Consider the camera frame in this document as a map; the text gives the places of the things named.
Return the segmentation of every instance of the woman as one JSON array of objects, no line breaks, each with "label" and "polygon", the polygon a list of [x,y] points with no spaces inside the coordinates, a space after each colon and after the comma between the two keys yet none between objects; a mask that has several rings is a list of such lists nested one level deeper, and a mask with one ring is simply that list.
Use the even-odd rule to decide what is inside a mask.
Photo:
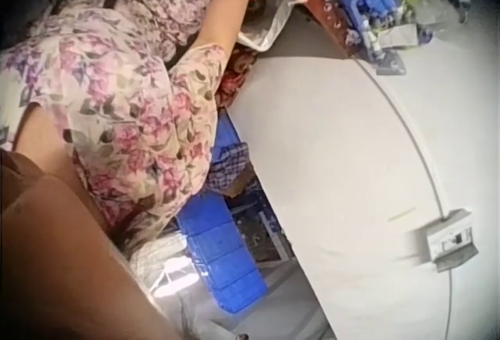
[{"label": "woman", "polygon": [[0,59],[0,147],[67,184],[130,257],[205,180],[247,3],[56,3]]}]

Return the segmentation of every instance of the pink floral fabric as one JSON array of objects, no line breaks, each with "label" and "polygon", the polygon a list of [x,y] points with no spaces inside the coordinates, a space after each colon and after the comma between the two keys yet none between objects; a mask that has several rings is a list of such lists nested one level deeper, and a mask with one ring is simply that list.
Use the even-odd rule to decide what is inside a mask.
[{"label": "pink floral fabric", "polygon": [[0,147],[12,148],[30,103],[47,109],[126,256],[157,237],[209,169],[223,50],[190,48],[164,65],[208,1],[119,0],[111,10],[69,0],[0,58]]}]

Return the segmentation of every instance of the plastic bag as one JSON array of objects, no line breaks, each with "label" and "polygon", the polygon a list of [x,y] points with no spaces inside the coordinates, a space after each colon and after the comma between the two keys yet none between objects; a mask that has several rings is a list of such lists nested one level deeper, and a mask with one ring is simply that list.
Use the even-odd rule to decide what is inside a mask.
[{"label": "plastic bag", "polygon": [[266,0],[262,15],[243,23],[237,42],[257,52],[267,51],[280,35],[293,8],[293,0]]}]

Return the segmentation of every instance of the clutter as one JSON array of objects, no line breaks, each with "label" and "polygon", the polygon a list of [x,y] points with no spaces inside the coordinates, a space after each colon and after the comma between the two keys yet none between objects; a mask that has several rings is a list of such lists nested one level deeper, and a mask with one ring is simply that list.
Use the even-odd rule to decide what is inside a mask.
[{"label": "clutter", "polygon": [[420,44],[418,28],[414,23],[389,27],[378,34],[378,43],[381,48],[416,47]]},{"label": "clutter", "polygon": [[258,54],[257,51],[243,45],[234,46],[215,94],[218,109],[227,108],[233,103],[252,65],[257,61]]},{"label": "clutter", "polygon": [[307,0],[266,0],[262,14],[243,23],[237,42],[257,52],[267,51],[283,30],[294,6],[304,2]]},{"label": "clutter", "polygon": [[248,145],[232,144],[221,148],[219,158],[212,162],[203,189],[224,194],[250,163]]},{"label": "clutter", "polygon": [[406,74],[405,63],[394,50],[387,50],[381,59],[372,63],[379,76],[402,76]]},{"label": "clutter", "polygon": [[347,30],[347,36],[345,37],[346,45],[360,45],[363,42],[358,32],[353,29]]}]

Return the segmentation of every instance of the woman's arm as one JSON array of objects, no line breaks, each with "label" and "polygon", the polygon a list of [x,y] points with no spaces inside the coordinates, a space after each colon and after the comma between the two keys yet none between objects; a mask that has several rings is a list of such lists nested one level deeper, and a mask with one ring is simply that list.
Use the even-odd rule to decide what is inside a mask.
[{"label": "woman's arm", "polygon": [[219,45],[229,58],[241,29],[248,0],[212,0],[193,48]]}]

